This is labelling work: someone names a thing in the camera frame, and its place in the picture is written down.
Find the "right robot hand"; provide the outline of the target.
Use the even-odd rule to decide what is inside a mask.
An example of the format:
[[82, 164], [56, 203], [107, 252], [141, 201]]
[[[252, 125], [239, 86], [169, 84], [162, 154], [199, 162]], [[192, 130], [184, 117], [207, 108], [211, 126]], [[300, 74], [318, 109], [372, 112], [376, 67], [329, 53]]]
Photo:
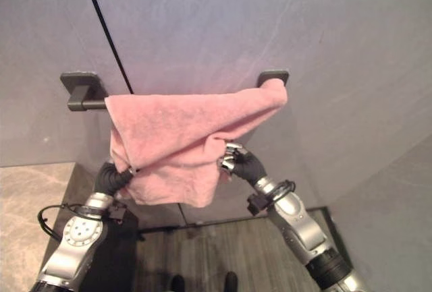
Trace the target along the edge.
[[267, 176], [262, 162], [249, 150], [238, 143], [228, 142], [225, 154], [219, 159], [222, 170], [234, 174], [254, 186], [260, 179]]

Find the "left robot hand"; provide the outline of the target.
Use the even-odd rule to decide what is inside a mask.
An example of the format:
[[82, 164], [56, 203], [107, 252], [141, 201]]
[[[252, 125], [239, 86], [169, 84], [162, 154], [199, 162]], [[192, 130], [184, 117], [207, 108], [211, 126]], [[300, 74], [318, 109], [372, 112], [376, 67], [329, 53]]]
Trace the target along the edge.
[[114, 195], [123, 189], [134, 178], [136, 171], [128, 168], [119, 172], [113, 163], [105, 162], [97, 174], [94, 192], [114, 197]]

